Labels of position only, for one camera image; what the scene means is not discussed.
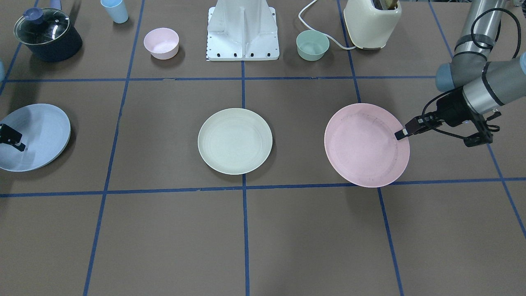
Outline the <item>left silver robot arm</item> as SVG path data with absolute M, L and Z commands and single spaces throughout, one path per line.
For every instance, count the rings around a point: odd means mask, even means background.
M 511 60 L 489 61 L 500 34 L 503 14 L 514 20 L 518 43 Z M 429 104 L 426 104 L 419 116 L 395 133 L 396 139 L 430 130 L 438 132 L 443 123 L 455 127 L 468 121 L 477 130 L 473 135 L 441 133 L 461 139 L 467 147 L 492 143 L 494 133 L 500 128 L 489 122 L 501 115 L 498 109 L 525 97 L 525 54 L 520 53 L 521 35 L 519 20 L 505 9 L 505 1 L 472 1 L 451 62 L 440 65 L 436 71 L 435 82 L 440 95 L 431 100 L 436 103 L 436 110 L 427 112 Z

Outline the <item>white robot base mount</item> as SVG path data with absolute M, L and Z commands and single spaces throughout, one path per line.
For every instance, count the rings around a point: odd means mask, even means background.
M 218 0 L 207 16 L 208 61 L 278 60 L 276 10 L 266 0 Z

